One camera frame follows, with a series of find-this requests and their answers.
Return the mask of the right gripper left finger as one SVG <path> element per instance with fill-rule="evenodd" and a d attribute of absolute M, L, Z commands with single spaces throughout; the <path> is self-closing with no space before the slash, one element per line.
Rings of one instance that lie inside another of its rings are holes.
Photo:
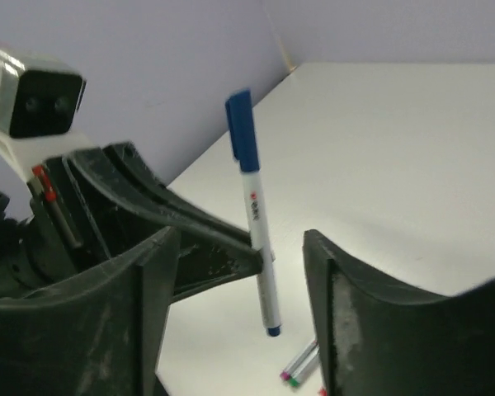
<path fill-rule="evenodd" d="M 157 374 L 181 235 L 21 299 L 0 299 L 0 395 L 163 395 Z"/>

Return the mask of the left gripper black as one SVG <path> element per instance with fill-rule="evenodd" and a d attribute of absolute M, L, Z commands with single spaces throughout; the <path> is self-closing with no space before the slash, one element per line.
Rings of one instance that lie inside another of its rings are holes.
<path fill-rule="evenodd" d="M 107 248 L 93 208 L 104 196 L 132 215 L 169 225 L 232 252 L 251 252 L 248 233 L 161 183 L 131 142 L 84 148 L 28 172 L 33 215 L 5 215 L 0 192 L 0 299 L 38 290 L 82 293 L 107 281 Z"/>

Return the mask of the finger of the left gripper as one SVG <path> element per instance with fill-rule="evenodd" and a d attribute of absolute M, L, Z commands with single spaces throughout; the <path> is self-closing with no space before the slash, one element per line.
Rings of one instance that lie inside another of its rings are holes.
<path fill-rule="evenodd" d="M 176 303 L 220 285 L 262 272 L 262 256 L 251 247 L 250 237 L 181 236 L 177 277 L 172 302 Z"/>

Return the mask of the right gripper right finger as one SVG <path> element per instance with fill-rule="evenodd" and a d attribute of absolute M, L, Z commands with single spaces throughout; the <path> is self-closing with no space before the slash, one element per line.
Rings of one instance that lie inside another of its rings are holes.
<path fill-rule="evenodd" d="M 330 395 L 495 395 L 495 278 L 454 296 L 406 284 L 318 230 L 304 271 Z"/>

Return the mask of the blue-ended white pen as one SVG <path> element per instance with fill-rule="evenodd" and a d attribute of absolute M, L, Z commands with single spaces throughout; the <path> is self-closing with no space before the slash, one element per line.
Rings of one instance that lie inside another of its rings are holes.
<path fill-rule="evenodd" d="M 241 172 L 241 175 L 251 245 L 262 257 L 262 272 L 257 276 L 262 321 L 267 335 L 269 337 L 278 337 L 281 334 L 281 314 L 277 297 L 274 259 L 271 251 L 262 179 L 260 172 Z"/>

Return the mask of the purple-ended white pen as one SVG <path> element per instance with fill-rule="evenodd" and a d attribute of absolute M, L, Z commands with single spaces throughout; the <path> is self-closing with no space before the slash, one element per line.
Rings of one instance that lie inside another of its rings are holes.
<path fill-rule="evenodd" d="M 298 369 L 300 364 L 314 351 L 318 343 L 316 339 L 309 342 L 301 352 L 299 352 L 281 371 L 280 378 L 283 381 L 287 381 L 291 378 L 291 375 Z"/>

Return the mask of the blue pen cap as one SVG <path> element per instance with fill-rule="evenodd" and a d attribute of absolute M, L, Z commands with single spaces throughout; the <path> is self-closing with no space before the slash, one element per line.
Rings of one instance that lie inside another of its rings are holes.
<path fill-rule="evenodd" d="M 225 102 L 233 157 L 241 172 L 259 172 L 260 163 L 252 114 L 251 91 L 235 92 Z"/>

